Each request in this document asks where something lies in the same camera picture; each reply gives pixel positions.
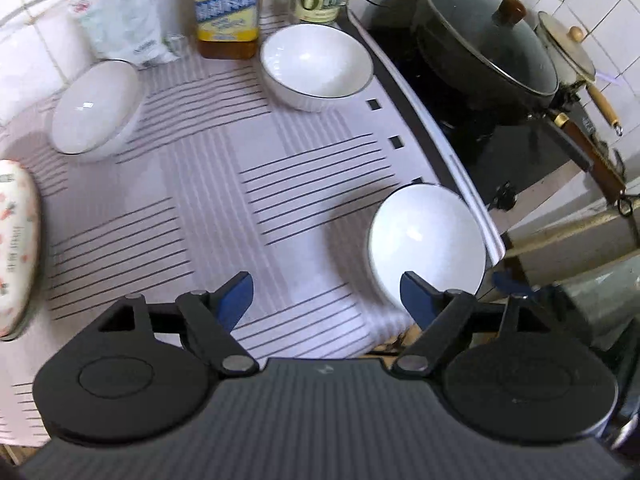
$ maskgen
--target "brown wooden knob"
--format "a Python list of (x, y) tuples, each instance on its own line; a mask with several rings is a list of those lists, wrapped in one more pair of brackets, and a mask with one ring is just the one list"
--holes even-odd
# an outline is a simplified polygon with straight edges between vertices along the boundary
[(572, 27), (569, 29), (569, 38), (575, 41), (575, 43), (582, 43), (586, 36), (584, 31), (580, 27)]
[(513, 27), (527, 15), (527, 7), (520, 0), (502, 0), (496, 12), (501, 25)]

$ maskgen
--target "yellow bottle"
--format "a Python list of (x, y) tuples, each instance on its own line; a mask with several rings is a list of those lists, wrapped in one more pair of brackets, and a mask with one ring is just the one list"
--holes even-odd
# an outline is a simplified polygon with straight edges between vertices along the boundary
[(195, 0), (203, 57), (247, 59), (258, 50), (258, 0)]

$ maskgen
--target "plastic bag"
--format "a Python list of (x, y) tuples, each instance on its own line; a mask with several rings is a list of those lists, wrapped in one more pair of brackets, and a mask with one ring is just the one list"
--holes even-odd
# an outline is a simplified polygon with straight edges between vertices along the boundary
[(162, 38), (154, 0), (72, 0), (71, 13), (99, 59), (139, 68), (178, 59)]

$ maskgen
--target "pot lid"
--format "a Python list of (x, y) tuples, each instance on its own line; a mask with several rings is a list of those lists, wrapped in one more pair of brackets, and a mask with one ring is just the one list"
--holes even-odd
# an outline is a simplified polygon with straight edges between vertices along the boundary
[(518, 0), (427, 0), (472, 54), (529, 91), (551, 96), (558, 74)]
[(583, 72), (589, 79), (595, 77), (596, 69), (589, 54), (582, 47), (580, 42), (584, 38), (584, 33), (580, 28), (572, 27), (570, 31), (561, 22), (556, 20), (551, 14), (544, 11), (538, 13), (540, 25), (549, 35), (558, 48), (562, 51), (568, 61), (575, 65), (578, 72)]

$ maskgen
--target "metal screw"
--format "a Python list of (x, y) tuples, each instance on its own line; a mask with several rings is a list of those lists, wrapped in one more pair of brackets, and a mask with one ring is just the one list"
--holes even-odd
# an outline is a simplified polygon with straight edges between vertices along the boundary
[(222, 361), (222, 367), (229, 372), (246, 372), (254, 366), (254, 362), (246, 355), (229, 355)]
[(405, 372), (423, 372), (429, 368), (429, 360), (421, 355), (403, 355), (396, 362)]

